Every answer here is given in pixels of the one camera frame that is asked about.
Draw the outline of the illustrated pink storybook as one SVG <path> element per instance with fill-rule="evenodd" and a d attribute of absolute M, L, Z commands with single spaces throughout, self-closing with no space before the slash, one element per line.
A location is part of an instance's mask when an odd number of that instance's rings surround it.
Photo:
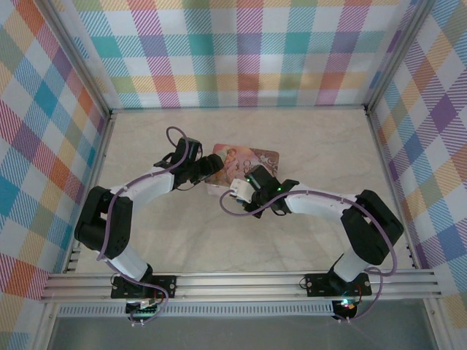
<path fill-rule="evenodd" d="M 220 197 L 230 188 L 234 179 L 245 180 L 244 175 L 257 165 L 264 166 L 272 176 L 277 175 L 279 153 L 276 151 L 216 144 L 212 153 L 221 157 L 224 166 L 205 180 L 209 195 Z"/>

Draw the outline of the green circuit board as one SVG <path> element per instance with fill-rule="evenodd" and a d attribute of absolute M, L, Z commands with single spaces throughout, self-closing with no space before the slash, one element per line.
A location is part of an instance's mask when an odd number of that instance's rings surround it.
<path fill-rule="evenodd" d="M 125 312 L 135 315 L 153 315 L 160 306 L 161 302 L 154 298 L 143 300 L 128 300 L 125 306 Z"/>

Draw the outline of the black controller with lit LED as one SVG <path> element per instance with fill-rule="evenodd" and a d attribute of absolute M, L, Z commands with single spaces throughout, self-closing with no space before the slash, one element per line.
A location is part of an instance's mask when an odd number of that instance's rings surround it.
<path fill-rule="evenodd" d="M 354 318 L 357 314 L 358 307 L 355 303 L 348 301 L 348 299 L 333 300 L 333 318 L 336 320 L 345 320 Z"/>

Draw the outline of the aluminium frame bar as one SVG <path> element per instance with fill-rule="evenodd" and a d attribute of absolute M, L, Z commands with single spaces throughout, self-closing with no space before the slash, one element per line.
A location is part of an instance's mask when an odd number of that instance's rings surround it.
<path fill-rule="evenodd" d="M 220 111 L 220 110 L 256 110 L 256 109 L 308 109 L 308 110 L 365 110 L 365 104 L 304 105 L 304 106 L 221 106 L 221 107 L 180 107 L 180 108 L 141 108 L 112 109 L 112 114 L 181 112 L 181 111 Z"/>

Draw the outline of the aluminium mounting rail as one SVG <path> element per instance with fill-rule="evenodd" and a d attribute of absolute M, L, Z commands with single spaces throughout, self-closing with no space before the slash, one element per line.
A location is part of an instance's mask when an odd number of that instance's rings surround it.
<path fill-rule="evenodd" d="M 176 276 L 171 301 L 180 302 L 266 302 L 305 300 L 387 300 L 439 298 L 441 285 L 431 270 L 399 270 L 392 276 L 370 275 L 372 295 L 360 297 L 308 297 L 304 276 L 312 272 L 256 273 L 161 273 Z M 44 303 L 99 302 L 112 299 L 111 278 L 115 273 L 67 273 L 49 276 L 40 300 Z"/>

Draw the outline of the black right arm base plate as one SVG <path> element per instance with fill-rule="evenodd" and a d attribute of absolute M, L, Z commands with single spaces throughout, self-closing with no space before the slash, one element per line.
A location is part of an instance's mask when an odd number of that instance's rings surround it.
<path fill-rule="evenodd" d="M 367 273 L 346 282 L 335 273 L 308 273 L 304 276 L 308 297 L 360 297 L 372 295 Z"/>

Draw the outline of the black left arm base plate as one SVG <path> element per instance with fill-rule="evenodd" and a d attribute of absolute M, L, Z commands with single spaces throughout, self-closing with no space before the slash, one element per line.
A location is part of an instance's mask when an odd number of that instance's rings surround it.
<path fill-rule="evenodd" d="M 169 298 L 174 298 L 177 288 L 176 276 L 157 276 L 152 275 L 145 284 L 155 285 L 167 291 Z M 161 299 L 164 297 L 163 291 L 154 287 L 147 287 L 141 284 L 124 279 L 122 276 L 113 276 L 111 278 L 112 299 Z"/>

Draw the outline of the aluminium frame post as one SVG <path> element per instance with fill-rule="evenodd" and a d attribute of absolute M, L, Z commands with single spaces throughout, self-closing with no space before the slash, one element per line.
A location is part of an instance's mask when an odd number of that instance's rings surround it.
<path fill-rule="evenodd" d="M 394 34 L 390 35 L 389 44 L 368 92 L 363 99 L 363 107 L 368 117 L 375 111 L 391 79 L 395 76 L 402 60 L 406 57 L 416 35 L 425 19 L 430 14 L 436 0 L 404 0 L 403 12 L 397 21 Z"/>
<path fill-rule="evenodd" d="M 62 50 L 65 52 L 71 65 L 76 69 L 77 75 L 82 80 L 84 86 L 96 103 L 97 107 L 103 112 L 105 117 L 109 119 L 112 116 L 112 110 L 109 108 L 108 103 L 105 101 L 93 75 L 88 67 L 85 65 L 84 58 L 77 49 L 72 36 L 63 24 L 58 11 L 53 6 L 51 0 L 33 0 L 39 11 L 44 16 L 47 24 L 51 27 L 52 32 L 57 37 Z"/>

